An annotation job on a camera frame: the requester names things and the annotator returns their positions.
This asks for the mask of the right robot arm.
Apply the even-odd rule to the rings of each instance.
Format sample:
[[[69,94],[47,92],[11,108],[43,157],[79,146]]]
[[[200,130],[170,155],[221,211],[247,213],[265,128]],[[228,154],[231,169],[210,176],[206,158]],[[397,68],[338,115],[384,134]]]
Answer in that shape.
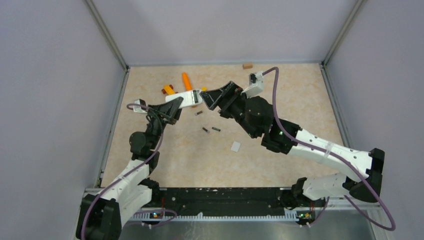
[[[351,196],[376,203],[382,186],[385,152],[374,148],[360,151],[320,138],[293,122],[276,118],[273,106],[260,96],[247,97],[230,81],[225,86],[202,91],[207,108],[219,108],[220,116],[234,119],[247,134],[261,137],[261,145],[274,153],[313,160],[337,170],[324,177],[302,177],[292,185],[288,206],[307,206],[326,197]]]

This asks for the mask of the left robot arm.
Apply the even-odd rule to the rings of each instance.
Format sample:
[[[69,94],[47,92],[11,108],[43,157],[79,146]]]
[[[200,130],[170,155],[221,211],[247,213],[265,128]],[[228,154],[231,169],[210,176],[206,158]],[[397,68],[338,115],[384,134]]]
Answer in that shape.
[[[142,184],[160,156],[159,148],[167,124],[175,124],[181,113],[181,96],[159,104],[129,103],[127,108],[140,108],[148,120],[145,131],[134,132],[130,139],[133,158],[108,186],[96,194],[87,194],[81,200],[75,231],[79,240],[117,240],[130,218],[144,205],[154,207],[160,202],[160,193]]]

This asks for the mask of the white battery cover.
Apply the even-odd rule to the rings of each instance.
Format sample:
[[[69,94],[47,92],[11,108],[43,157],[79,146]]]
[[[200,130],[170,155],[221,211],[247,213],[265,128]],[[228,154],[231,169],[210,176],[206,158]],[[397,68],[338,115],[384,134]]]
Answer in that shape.
[[[234,141],[231,145],[230,150],[237,153],[240,150],[240,147],[241,147],[241,143],[238,141]]]

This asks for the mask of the white remote with dark screen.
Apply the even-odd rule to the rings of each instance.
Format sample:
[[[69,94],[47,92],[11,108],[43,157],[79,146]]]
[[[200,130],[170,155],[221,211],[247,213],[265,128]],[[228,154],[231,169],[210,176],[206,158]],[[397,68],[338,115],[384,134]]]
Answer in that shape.
[[[204,101],[200,96],[200,89],[193,89],[189,91],[179,92],[165,97],[165,102],[170,102],[177,98],[182,98],[182,102],[179,106],[180,109],[193,107],[202,104]]]

